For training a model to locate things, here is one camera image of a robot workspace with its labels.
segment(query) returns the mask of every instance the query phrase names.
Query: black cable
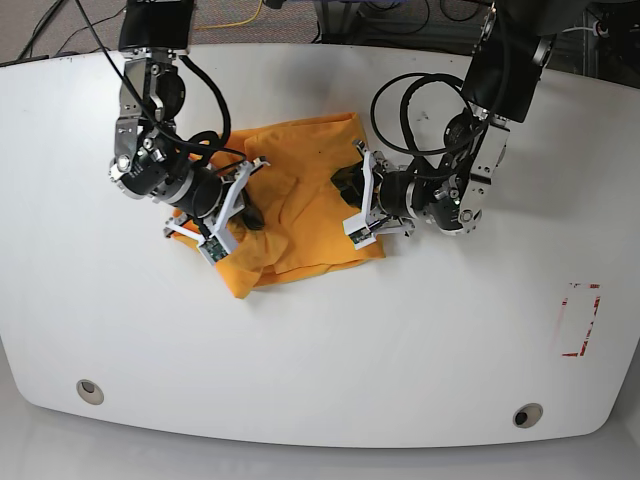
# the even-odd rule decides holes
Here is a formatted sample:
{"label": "black cable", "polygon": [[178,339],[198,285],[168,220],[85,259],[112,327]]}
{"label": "black cable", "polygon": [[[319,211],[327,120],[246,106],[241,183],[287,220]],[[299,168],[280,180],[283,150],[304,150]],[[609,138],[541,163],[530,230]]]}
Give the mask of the black cable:
{"label": "black cable", "polygon": [[431,19],[431,7],[429,6],[429,1],[428,0],[424,0],[424,4],[427,7],[427,17],[425,18],[424,22],[422,22],[422,25],[420,25],[418,28],[414,29],[414,30],[409,30],[406,32],[397,32],[397,31],[392,31],[392,30],[385,30],[384,28],[380,28],[377,27],[376,25],[373,25],[369,22],[367,22],[367,27],[375,30],[376,32],[380,32],[380,33],[386,33],[388,35],[412,35],[414,33],[418,33],[419,31],[421,31],[424,27],[427,26],[427,24],[429,23],[429,20]]}
{"label": "black cable", "polygon": [[391,3],[391,5],[387,6],[387,7],[381,7],[380,5],[377,5],[374,2],[364,2],[364,4],[369,7],[371,10],[376,10],[377,12],[388,12],[389,10],[393,10],[395,8],[398,8],[400,6],[401,2],[393,2]]}
{"label": "black cable", "polygon": [[456,168],[442,175],[418,175],[417,173],[410,173],[409,175],[419,180],[427,180],[431,182],[437,181],[437,180],[446,180],[448,178],[451,178],[451,175],[458,173],[458,171],[462,168],[463,165],[464,164],[460,162]]}
{"label": "black cable", "polygon": [[209,87],[209,89],[213,92],[213,95],[216,97],[216,101],[218,102],[218,106],[220,107],[220,112],[222,113],[222,136],[220,137],[220,145],[224,146],[229,141],[231,137],[231,114],[229,113],[229,107],[227,106],[227,102],[222,95],[222,92],[218,88],[218,86],[213,83],[211,77],[207,75],[200,67],[198,67],[193,61],[187,57],[186,55],[181,55],[180,60],[184,63],[184,66],[191,70],[200,80],[204,82],[204,84]]}
{"label": "black cable", "polygon": [[[100,25],[101,23],[108,22],[109,20],[112,20],[112,19],[118,17],[126,9],[127,9],[127,7],[124,6],[120,10],[118,10],[116,13],[114,13],[113,15],[111,15],[109,17],[106,17],[106,18],[103,18],[102,20],[98,20],[97,22],[92,23],[92,25],[95,27],[96,25]],[[58,55],[60,55],[60,53],[62,52],[64,47],[67,46],[67,44],[73,39],[73,37],[75,37],[77,34],[79,34],[81,32],[84,32],[85,30],[88,30],[88,29],[89,29],[89,27],[82,27],[82,28],[79,28],[78,30],[76,30],[75,32],[73,32],[71,35],[69,35],[69,37],[67,37],[67,39],[64,41],[64,43],[58,49],[58,51],[56,52],[56,54],[54,56],[57,57]],[[97,52],[98,50],[100,50],[100,48],[98,48],[96,50],[93,50],[92,52],[89,52],[89,53]]]}
{"label": "black cable", "polygon": [[[36,30],[38,30],[40,25],[42,25],[42,22],[44,21],[45,17],[49,14],[49,12],[53,9],[54,6],[55,6],[55,3],[49,7],[49,9],[44,13],[44,15],[42,15],[42,17],[40,17],[40,20],[38,20],[38,23],[36,23],[36,26],[33,27],[33,31],[31,32],[31,37],[33,37],[36,34]],[[29,48],[29,58],[33,56],[34,44],[35,44],[35,41],[31,44],[31,48]]]}
{"label": "black cable", "polygon": [[311,43],[318,43],[318,40],[320,40],[320,35],[321,35],[321,32],[320,32],[320,22],[316,22],[316,23],[317,23],[317,25],[318,25],[318,33],[316,34],[316,36],[315,36],[315,37],[313,37],[313,40],[311,40]]}
{"label": "black cable", "polygon": [[482,4],[479,3],[479,2],[469,2],[469,3],[474,3],[476,5],[476,9],[473,11],[473,13],[467,15],[466,17],[455,18],[455,17],[452,17],[451,15],[449,15],[447,13],[447,9],[444,6],[445,5],[445,0],[440,0],[440,11],[442,12],[442,14],[446,18],[448,18],[452,22],[458,22],[458,23],[467,22],[467,21],[471,20],[473,17],[475,17],[478,14],[478,12],[480,12],[480,9],[482,8]]}
{"label": "black cable", "polygon": [[262,170],[264,168],[264,164],[260,165],[258,168],[256,168],[253,172],[251,172],[249,174],[250,177],[253,177],[253,175],[255,175],[256,173],[258,173],[260,170]]}
{"label": "black cable", "polygon": [[[384,137],[384,135],[382,135],[382,133],[380,132],[380,129],[378,128],[378,124],[376,122],[376,105],[378,103],[378,99],[380,98],[382,93],[384,93],[384,91],[387,88],[389,88],[391,85],[399,82],[400,80],[403,80],[403,79],[408,78],[410,76],[428,75],[428,74],[421,74],[421,73],[405,74],[405,75],[401,75],[399,77],[396,77],[396,78],[390,80],[389,82],[387,82],[385,85],[383,85],[382,88],[380,90],[378,90],[378,92],[375,94],[375,96],[373,97],[373,101],[371,102],[371,110],[370,110],[371,128],[373,129],[373,131],[375,132],[376,136],[378,137],[378,139],[382,143],[384,143],[390,149],[395,150],[396,152],[405,153],[407,155],[413,155],[414,157],[440,155],[440,154],[443,154],[443,153],[450,153],[450,152],[453,152],[453,151],[459,150],[460,148],[465,147],[466,145],[471,143],[476,137],[478,137],[484,131],[486,131],[486,129],[489,127],[489,122],[491,122],[491,120],[493,120],[493,117],[494,117],[496,111],[498,110],[498,108],[500,107],[500,105],[502,103],[502,100],[504,99],[504,95],[505,95],[506,90],[507,90],[507,83],[509,81],[509,72],[511,70],[511,50],[509,48],[507,25],[506,25],[506,20],[502,21],[502,15],[500,14],[500,9],[499,8],[496,8],[496,21],[500,21],[500,36],[502,38],[502,47],[503,47],[503,71],[502,71],[502,80],[500,81],[500,87],[498,89],[498,94],[496,96],[496,99],[495,99],[492,107],[491,107],[491,110],[487,114],[487,118],[485,118],[480,123],[480,125],[478,127],[476,127],[474,130],[472,130],[468,135],[464,136],[462,138],[462,140],[458,141],[457,143],[455,143],[453,145],[449,145],[448,147],[437,148],[437,149],[434,149],[434,150],[418,150],[417,148],[403,148],[403,147],[400,147],[398,145],[395,145],[394,143],[391,143],[389,140],[387,140]],[[403,102],[402,103],[406,102],[407,109],[408,109],[408,102],[411,99],[411,95],[413,95],[413,93],[415,93],[415,90],[411,91],[411,87],[409,87],[409,90],[407,90],[407,92],[403,96]],[[401,123],[403,122],[403,117],[404,116],[408,116],[408,112],[405,111],[403,113],[404,113],[404,115],[401,115]]]}
{"label": "black cable", "polygon": [[[138,95],[138,92],[136,91],[135,87],[131,84],[131,81],[126,76],[126,74],[120,73],[120,70],[118,69],[116,64],[113,63],[113,60],[111,59],[111,57],[107,53],[107,49],[105,48],[104,44],[100,40],[100,37],[96,33],[95,28],[93,28],[93,25],[91,25],[91,20],[89,20],[89,17],[87,16],[87,12],[85,12],[84,8],[82,7],[82,4],[80,3],[80,0],[75,0],[75,3],[78,6],[78,10],[80,10],[80,14],[82,15],[82,18],[84,19],[85,23],[89,27],[89,30],[91,31],[91,35],[93,36],[94,40],[96,41],[96,43],[100,47],[100,50],[102,50],[102,53],[104,54],[104,56],[107,58],[107,61],[111,65],[111,68],[116,73],[116,75],[118,75],[118,77],[122,81],[123,85],[129,91],[129,93],[134,98],[134,100],[138,103],[138,105],[140,105],[140,109],[142,110],[142,113],[144,114],[144,116],[147,117],[147,119],[158,130],[158,132],[160,132],[164,137],[168,138],[169,140],[175,142],[177,145],[180,145],[180,146],[186,148],[191,153],[196,153],[198,155],[206,155],[207,153],[211,154],[211,153],[216,153],[216,152],[225,152],[225,153],[230,153],[232,155],[237,155],[237,156],[241,157],[242,161],[245,161],[247,159],[247,156],[244,153],[242,153],[242,152],[240,152],[238,150],[233,150],[231,148],[226,148],[224,146],[200,145],[200,144],[193,143],[193,142],[186,142],[186,141],[182,140],[177,133],[169,132],[169,131],[165,130],[164,127],[155,119],[155,116],[144,105],[144,102],[142,101],[142,98],[140,98],[140,95]],[[188,57],[181,56],[180,60],[182,60],[184,62],[185,58],[188,58]],[[211,79],[202,70],[200,70],[200,69],[198,69],[198,70],[202,75],[204,75],[207,78],[207,86],[210,87],[210,84],[213,84],[213,81],[211,81]],[[228,125],[228,126],[225,125],[224,131],[226,132],[226,131],[230,131],[230,130],[231,130],[231,125]],[[222,169],[215,170],[214,173],[217,173],[217,172],[219,172],[221,170],[225,170],[226,168],[227,167],[222,167]]]}
{"label": "black cable", "polygon": [[220,168],[216,168],[213,173],[222,173],[226,170],[229,170],[231,168],[235,168],[238,165],[242,164],[244,162],[244,160],[238,160],[237,162],[232,162],[229,165],[225,165],[224,167],[220,167]]}
{"label": "black cable", "polygon": [[[409,110],[409,101],[411,99],[411,96],[413,95],[413,93],[415,93],[417,90],[419,90],[420,88],[430,84],[430,83],[436,83],[436,82],[441,82],[444,83],[445,85],[449,86],[451,89],[453,89],[458,96],[462,99],[462,101],[465,104],[465,111],[470,115],[471,118],[473,118],[473,112],[471,110],[471,105],[469,103],[469,101],[464,97],[464,95],[462,94],[461,88],[462,88],[462,80],[456,76],[453,75],[449,75],[446,73],[436,73],[436,74],[432,74],[432,73],[420,73],[420,72],[416,72],[416,73],[406,73],[404,75],[400,75],[399,77],[395,78],[394,80],[392,80],[393,83],[396,83],[400,80],[404,80],[406,78],[411,78],[411,77],[420,77],[417,81],[415,81],[414,83],[411,84],[411,86],[407,89],[407,91],[405,92],[404,96],[402,97],[402,102],[400,104],[400,128],[402,130],[402,134],[404,136],[404,140],[407,143],[407,146],[409,148],[418,149],[418,146],[416,145],[415,142],[415,138],[413,136],[413,131],[411,130],[411,126],[409,124],[409,116],[408,116],[408,110]],[[473,147],[473,143],[469,142],[468,143],[468,152],[470,153],[471,148]],[[437,173],[436,175],[425,175],[425,168],[424,165],[426,163],[426,159],[423,156],[414,156],[414,161],[411,162],[411,165],[409,166],[409,168],[407,169],[408,172],[410,172],[415,178],[420,178],[420,179],[424,179],[424,180],[443,180],[446,178],[449,178],[453,173],[456,173],[460,168],[462,168],[463,163],[460,162],[455,169],[448,171],[446,174],[442,174],[442,173]],[[414,171],[418,170],[418,172],[421,175],[414,175]]]}
{"label": "black cable", "polygon": [[485,2],[483,0],[460,0],[461,2],[467,2],[467,3],[475,3],[478,5],[482,5],[483,7],[491,7],[493,6],[493,4],[491,2]]}
{"label": "black cable", "polygon": [[[213,145],[217,142],[220,141],[220,137],[218,136],[218,134],[216,132],[214,132],[213,130],[207,130],[204,132],[200,132],[195,134],[193,137],[191,137],[189,139],[190,142],[192,143],[199,143],[199,144],[203,144],[205,145]],[[194,161],[191,164],[191,168],[195,169],[195,168],[201,168],[201,167],[206,167],[209,165],[209,163],[211,162],[211,157],[213,155],[200,155],[200,159]]]}
{"label": "black cable", "polygon": [[38,39],[40,34],[44,31],[45,28],[47,28],[53,16],[58,12],[58,10],[60,10],[60,7],[62,7],[64,5],[64,2],[66,1],[67,0],[56,0],[53,3],[53,5],[49,7],[49,10],[47,10],[46,13],[42,16],[42,18],[38,22],[39,25],[36,25],[33,35],[31,35],[31,38],[29,39],[25,47],[22,49],[22,51],[20,52],[20,55],[18,55],[18,58],[16,60],[22,60],[24,58],[24,56],[31,49],[31,47],[33,46],[35,41]]}

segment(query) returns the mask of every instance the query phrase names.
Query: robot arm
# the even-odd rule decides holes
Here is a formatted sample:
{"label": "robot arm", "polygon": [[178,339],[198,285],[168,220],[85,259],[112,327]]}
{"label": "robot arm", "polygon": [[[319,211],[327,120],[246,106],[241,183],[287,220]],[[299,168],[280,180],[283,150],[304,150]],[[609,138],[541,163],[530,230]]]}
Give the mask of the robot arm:
{"label": "robot arm", "polygon": [[[109,175],[134,199],[151,197],[182,212],[166,224],[165,235],[180,232],[198,242],[203,256],[214,264],[233,252],[237,243],[227,222],[239,215],[248,228],[260,229],[262,217],[244,187],[249,176],[266,162],[247,161],[225,148],[231,119],[217,86],[186,53],[194,0],[140,2],[128,0],[119,49],[126,59],[116,123],[115,158]],[[174,62],[180,58],[215,94],[224,120],[223,132],[202,132],[184,142],[176,133],[175,117],[186,97]],[[213,170],[209,159],[216,150],[241,160]],[[190,155],[200,154],[193,161]],[[200,234],[184,228],[193,220]]]}
{"label": "robot arm", "polygon": [[[334,178],[343,199],[361,209],[361,213],[344,222],[345,234],[362,248],[375,241],[389,227],[410,234],[416,221],[436,224],[445,234],[468,234],[482,218],[484,200],[492,186],[492,177],[500,164],[509,137],[508,124],[523,122],[542,71],[546,66],[555,35],[536,32],[557,31],[550,24],[566,25],[586,2],[573,0],[558,23],[554,9],[558,2],[545,1],[541,11],[526,13],[526,0],[501,0],[490,9],[480,41],[464,82],[449,75],[407,74],[386,84],[374,98],[371,119],[378,138],[387,147],[413,157],[410,165],[394,168],[380,152],[361,154],[363,162],[343,169]],[[389,142],[379,132],[375,106],[381,93],[396,81],[419,77],[405,93],[401,105],[400,126],[407,144]],[[411,96],[419,88],[435,82],[454,88],[466,108],[454,117],[444,133],[445,148],[418,149],[408,119]],[[434,168],[425,156],[443,154]],[[372,185],[363,189],[363,185]]]}

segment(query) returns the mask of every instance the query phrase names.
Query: dark wire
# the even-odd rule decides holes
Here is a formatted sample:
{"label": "dark wire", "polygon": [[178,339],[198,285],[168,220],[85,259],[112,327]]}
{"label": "dark wire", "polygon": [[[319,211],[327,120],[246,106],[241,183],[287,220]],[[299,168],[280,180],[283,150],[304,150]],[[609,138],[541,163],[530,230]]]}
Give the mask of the dark wire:
{"label": "dark wire", "polygon": [[[199,144],[202,144],[203,142],[208,142],[208,144],[211,145],[211,143],[213,142],[219,142],[220,139],[216,132],[208,130],[208,131],[200,132],[194,135],[189,139],[189,141],[193,143],[199,143]],[[184,155],[186,157],[187,152],[186,151],[184,153],[181,152],[180,155]],[[200,159],[194,161],[190,166],[192,169],[205,168],[209,166],[210,161],[211,161],[211,156],[202,155]],[[220,173],[224,170],[229,170],[231,168],[237,167],[241,163],[243,163],[242,160],[238,162],[230,163],[229,165],[225,165],[224,167],[219,168],[218,170],[215,170],[214,173]],[[191,211],[193,212],[192,216],[195,218],[200,218],[200,215],[198,215],[196,212],[196,200],[198,198],[198,194],[200,193],[200,189],[202,188],[203,185],[208,185],[212,178],[214,177],[213,176],[208,177],[208,179],[200,183],[200,185],[198,185],[195,191],[193,192],[193,195],[191,197]]]}
{"label": "dark wire", "polygon": [[448,14],[447,9],[445,8],[445,0],[440,0],[440,11],[445,17],[447,17],[452,22],[458,22],[458,23],[467,22],[471,20],[473,17],[475,17],[478,14],[478,12],[480,12],[480,9],[482,8],[482,4],[479,2],[469,2],[469,3],[474,3],[476,5],[476,9],[466,17],[455,18],[455,17],[452,17],[450,14]]}
{"label": "dark wire", "polygon": [[231,113],[229,113],[229,107],[227,106],[227,102],[222,95],[222,92],[218,88],[218,86],[213,83],[213,80],[204,73],[204,71],[198,67],[193,61],[187,57],[186,55],[181,55],[180,60],[184,63],[184,66],[191,70],[200,80],[204,82],[204,84],[209,87],[209,89],[213,92],[213,95],[216,97],[216,101],[218,102],[218,106],[220,107],[220,112],[222,113],[222,136],[220,137],[219,144],[225,146],[231,138]]}
{"label": "dark wire", "polygon": [[313,37],[313,40],[311,40],[311,43],[318,43],[318,40],[320,40],[320,22],[316,22],[318,24],[318,33],[316,34],[315,37]]}
{"label": "dark wire", "polygon": [[[144,105],[144,102],[142,101],[142,98],[140,98],[140,95],[138,95],[138,92],[136,91],[135,87],[131,84],[131,81],[126,76],[126,74],[120,73],[120,70],[118,69],[116,64],[113,63],[113,60],[111,59],[111,57],[107,53],[107,49],[105,48],[104,44],[100,40],[100,37],[96,33],[95,28],[93,28],[93,25],[91,25],[91,20],[89,20],[89,17],[87,16],[87,12],[85,12],[84,8],[82,7],[82,4],[80,3],[80,0],[75,0],[75,3],[78,6],[78,10],[80,10],[80,14],[82,15],[82,18],[84,19],[85,23],[89,27],[89,30],[91,31],[91,35],[93,36],[94,40],[96,41],[96,43],[100,47],[100,50],[102,50],[102,53],[104,54],[104,56],[107,58],[107,61],[111,65],[111,68],[113,68],[113,71],[118,75],[120,80],[122,80],[122,84],[129,91],[129,93],[135,99],[135,101],[138,103],[138,105],[140,105],[140,109],[142,110],[142,113],[144,114],[144,116],[147,117],[147,119],[158,130],[158,132],[160,132],[164,137],[168,138],[169,140],[175,142],[177,145],[180,145],[180,146],[186,148],[191,153],[196,153],[198,155],[206,155],[207,153],[212,154],[212,153],[216,153],[216,152],[225,152],[225,153],[230,153],[232,155],[237,155],[237,156],[241,157],[242,161],[245,161],[247,159],[247,156],[244,153],[239,152],[237,150],[226,148],[224,146],[201,145],[201,144],[198,144],[198,143],[186,142],[186,141],[182,140],[178,136],[177,133],[173,133],[173,132],[169,132],[169,131],[165,130],[164,127],[162,125],[160,125],[160,123],[155,119],[154,115],[149,111],[149,109]],[[187,66],[187,68],[189,68],[189,65],[185,62],[185,58],[187,58],[187,57],[186,56],[181,56],[180,60],[182,60],[183,63],[185,63],[185,65]],[[227,130],[229,130],[229,131],[231,130],[231,125],[229,125],[228,127],[225,125],[224,131],[226,132]]]}
{"label": "dark wire", "polygon": [[375,2],[364,2],[364,4],[369,7],[371,10],[376,10],[378,12],[388,12],[389,10],[393,10],[400,6],[400,2],[392,2],[391,5],[387,7],[381,7],[377,5]]}
{"label": "dark wire", "polygon": [[491,110],[487,114],[487,118],[485,118],[478,127],[472,130],[468,135],[463,137],[462,140],[458,141],[457,143],[453,145],[449,145],[448,147],[437,148],[434,150],[409,149],[409,148],[403,148],[398,145],[395,145],[394,143],[391,143],[389,140],[387,140],[384,137],[384,135],[382,135],[382,133],[380,132],[380,129],[378,128],[378,124],[376,122],[376,105],[378,103],[378,99],[380,98],[380,95],[382,95],[382,93],[391,85],[393,85],[394,83],[397,83],[398,81],[404,78],[407,78],[408,76],[420,75],[420,74],[405,74],[387,82],[385,85],[382,86],[380,90],[378,90],[378,92],[373,97],[373,101],[371,102],[371,110],[370,110],[371,128],[375,132],[378,139],[382,143],[384,143],[387,147],[389,147],[392,150],[395,150],[396,152],[405,153],[407,155],[413,155],[414,157],[421,157],[421,156],[440,155],[443,153],[450,153],[450,152],[456,151],[460,148],[463,148],[464,146],[472,142],[476,137],[481,135],[489,127],[489,122],[493,120],[493,117],[496,111],[502,104],[502,100],[504,99],[504,95],[507,90],[507,84],[509,82],[509,72],[511,70],[511,50],[509,48],[509,39],[508,39],[506,21],[502,21],[502,20],[503,19],[502,19],[502,15],[500,14],[500,9],[496,8],[496,21],[500,21],[500,36],[502,38],[502,48],[503,48],[502,80],[500,81],[500,88],[498,89],[498,95],[496,96],[496,99],[491,107]]}
{"label": "dark wire", "polygon": [[[44,20],[44,18],[49,14],[49,12],[51,11],[51,9],[53,9],[53,7],[55,6],[55,4],[51,5],[49,7],[49,9],[44,13],[44,15],[42,15],[42,17],[40,17],[40,20],[38,20],[38,23],[36,23],[36,26],[33,27],[33,31],[31,32],[31,36],[33,37],[36,34],[36,30],[38,30],[38,27],[40,25],[42,25],[42,22]],[[31,44],[31,48],[29,48],[29,58],[31,58],[33,56],[33,46],[35,44],[35,41]]]}
{"label": "dark wire", "polygon": [[482,0],[460,0],[461,2],[466,3],[475,3],[478,5],[482,5],[483,7],[491,7],[493,4],[491,2],[484,2]]}
{"label": "dark wire", "polygon": [[[109,20],[112,20],[112,19],[116,18],[117,16],[119,16],[126,9],[127,9],[127,7],[124,6],[120,10],[118,10],[116,13],[114,13],[113,15],[111,15],[109,17],[106,17],[106,18],[103,18],[102,20],[98,20],[97,22],[92,23],[92,25],[95,27],[96,25],[100,25],[101,23],[108,22]],[[78,30],[76,30],[75,32],[73,32],[71,35],[69,35],[69,37],[64,41],[64,43],[58,49],[58,51],[56,52],[56,54],[54,56],[60,55],[60,53],[62,52],[62,49],[67,46],[67,44],[73,39],[73,37],[75,37],[77,34],[79,34],[81,32],[84,32],[85,30],[88,30],[88,29],[89,29],[89,27],[82,27],[82,28],[79,28]],[[89,52],[89,53],[97,52],[98,50],[100,50],[99,47],[96,50],[93,50],[92,52]]]}
{"label": "dark wire", "polygon": [[460,162],[456,168],[454,168],[450,172],[442,174],[442,175],[418,175],[417,173],[410,173],[409,175],[411,175],[411,177],[413,177],[413,178],[418,178],[420,180],[429,180],[429,181],[432,181],[432,182],[433,181],[437,181],[437,180],[446,180],[447,178],[451,178],[451,175],[453,175],[454,173],[457,173],[458,170],[460,170],[460,168],[463,165],[464,165],[464,163]]}
{"label": "dark wire", "polygon": [[16,60],[22,60],[24,58],[24,56],[31,49],[31,47],[33,47],[33,44],[38,39],[40,34],[44,31],[45,28],[47,28],[53,16],[58,12],[58,10],[60,10],[60,7],[62,7],[62,5],[64,5],[64,2],[66,1],[67,0],[56,0],[53,3],[53,5],[49,7],[49,10],[46,11],[46,13],[42,16],[42,18],[38,22],[38,25],[36,25],[36,28],[33,31],[33,35],[31,35],[31,38],[29,39],[27,44],[24,46],[24,48],[22,49],[22,51],[20,52],[20,55],[18,55],[18,58]]}
{"label": "dark wire", "polygon": [[408,30],[406,32],[398,32],[398,31],[394,31],[394,30],[385,30],[384,28],[380,28],[376,25],[373,25],[370,22],[367,22],[367,27],[375,30],[376,32],[380,32],[380,33],[386,33],[388,35],[412,35],[414,33],[418,33],[419,31],[421,31],[424,27],[427,26],[427,24],[429,23],[429,20],[431,19],[431,7],[429,6],[429,1],[428,0],[424,0],[424,4],[427,7],[427,16],[425,18],[425,20],[422,22],[422,25],[420,25],[418,28],[414,29],[414,30]]}

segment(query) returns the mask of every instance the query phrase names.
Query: white table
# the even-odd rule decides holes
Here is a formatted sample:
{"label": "white table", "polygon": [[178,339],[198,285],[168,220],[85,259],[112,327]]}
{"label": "white table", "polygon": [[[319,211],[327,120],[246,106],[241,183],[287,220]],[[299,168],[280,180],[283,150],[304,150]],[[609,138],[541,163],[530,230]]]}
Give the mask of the white table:
{"label": "white table", "polygon": [[[197,47],[192,58],[235,128],[356,111],[369,129],[371,98],[391,77],[464,76],[468,65],[311,45]],[[180,74],[179,132],[219,126],[206,87]],[[168,207],[108,181],[119,87],[99,55],[0,70],[0,334],[29,402],[171,432],[350,447],[539,440],[606,421],[640,337],[640,92],[546,72],[473,235],[424,227],[387,241],[386,260],[240,301],[162,237]],[[379,105],[398,142],[402,91]],[[442,86],[415,96],[419,143],[440,140],[458,102]],[[370,131],[369,142],[380,147]],[[563,357],[580,351],[596,296],[585,355]],[[80,399],[80,379],[104,390],[102,405]],[[516,428],[532,402],[542,419]]]}

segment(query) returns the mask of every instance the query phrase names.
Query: yellow cable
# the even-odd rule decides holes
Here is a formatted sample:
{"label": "yellow cable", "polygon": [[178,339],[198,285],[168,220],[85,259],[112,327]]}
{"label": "yellow cable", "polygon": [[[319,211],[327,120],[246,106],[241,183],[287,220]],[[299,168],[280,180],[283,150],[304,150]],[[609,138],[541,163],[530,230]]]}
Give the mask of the yellow cable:
{"label": "yellow cable", "polygon": [[260,10],[262,10],[262,0],[258,0],[258,10],[253,14],[253,17],[243,20],[242,22],[236,23],[227,23],[226,25],[203,25],[201,27],[195,27],[194,30],[213,30],[214,28],[230,28],[230,27],[241,27],[242,25],[247,25],[248,23],[253,22],[258,15],[260,15]]}

